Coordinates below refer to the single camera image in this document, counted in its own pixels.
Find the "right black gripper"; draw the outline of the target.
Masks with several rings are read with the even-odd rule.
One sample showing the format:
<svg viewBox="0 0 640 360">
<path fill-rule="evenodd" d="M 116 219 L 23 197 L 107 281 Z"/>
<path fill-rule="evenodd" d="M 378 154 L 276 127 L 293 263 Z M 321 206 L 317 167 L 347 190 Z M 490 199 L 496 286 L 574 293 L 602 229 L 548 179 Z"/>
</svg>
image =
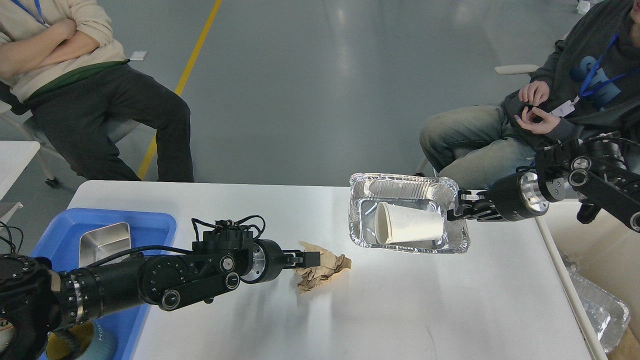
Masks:
<svg viewBox="0 0 640 360">
<path fill-rule="evenodd" d="M 550 205 L 540 190 L 538 175 L 530 171 L 501 178 L 489 190 L 459 190 L 458 199 L 464 203 L 492 202 L 493 205 L 457 205 L 446 212 L 447 221 L 493 221 L 496 211 L 508 221 L 521 221 L 546 214 Z"/>
</svg>

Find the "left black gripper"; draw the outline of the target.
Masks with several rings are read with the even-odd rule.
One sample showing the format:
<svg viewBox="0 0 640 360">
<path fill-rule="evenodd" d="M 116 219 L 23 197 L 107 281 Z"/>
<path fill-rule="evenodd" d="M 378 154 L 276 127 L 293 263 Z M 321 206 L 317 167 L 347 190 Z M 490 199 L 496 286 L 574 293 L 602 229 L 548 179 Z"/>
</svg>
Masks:
<svg viewBox="0 0 640 360">
<path fill-rule="evenodd" d="M 320 251 L 287 250 L 270 239 L 253 242 L 253 262 L 249 272 L 242 276 L 246 284 L 259 284 L 276 279 L 283 269 L 306 269 L 322 263 Z"/>
</svg>

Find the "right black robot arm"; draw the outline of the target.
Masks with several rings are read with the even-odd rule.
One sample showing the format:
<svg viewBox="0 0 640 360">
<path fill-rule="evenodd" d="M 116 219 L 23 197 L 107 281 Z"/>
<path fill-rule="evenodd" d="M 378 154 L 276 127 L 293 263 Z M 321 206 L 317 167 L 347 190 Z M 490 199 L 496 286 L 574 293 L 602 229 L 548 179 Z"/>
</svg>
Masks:
<svg viewBox="0 0 640 360">
<path fill-rule="evenodd" d="M 546 146 L 531 165 L 487 189 L 460 189 L 446 219 L 515 222 L 539 217 L 572 189 L 580 203 L 579 223 L 591 223 L 604 210 L 638 232 L 639 187 L 638 142 L 606 133 Z"/>
</svg>

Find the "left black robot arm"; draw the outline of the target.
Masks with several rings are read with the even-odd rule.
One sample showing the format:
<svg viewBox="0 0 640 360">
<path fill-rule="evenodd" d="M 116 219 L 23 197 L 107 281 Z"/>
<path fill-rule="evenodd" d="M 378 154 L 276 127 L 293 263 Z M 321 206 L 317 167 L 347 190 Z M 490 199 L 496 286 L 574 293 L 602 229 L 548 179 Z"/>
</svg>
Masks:
<svg viewBox="0 0 640 360">
<path fill-rule="evenodd" d="M 80 357 L 71 328 L 147 303 L 173 312 L 238 288 L 276 279 L 284 269 L 320 266 L 318 251 L 283 250 L 261 239 L 265 228 L 249 218 L 207 223 L 192 218 L 190 250 L 149 245 L 119 251 L 85 267 L 54 271 L 50 259 L 1 255 L 1 319 L 13 327 L 1 347 L 3 360 L 36 360 L 50 333 L 69 344 L 67 359 Z"/>
</svg>

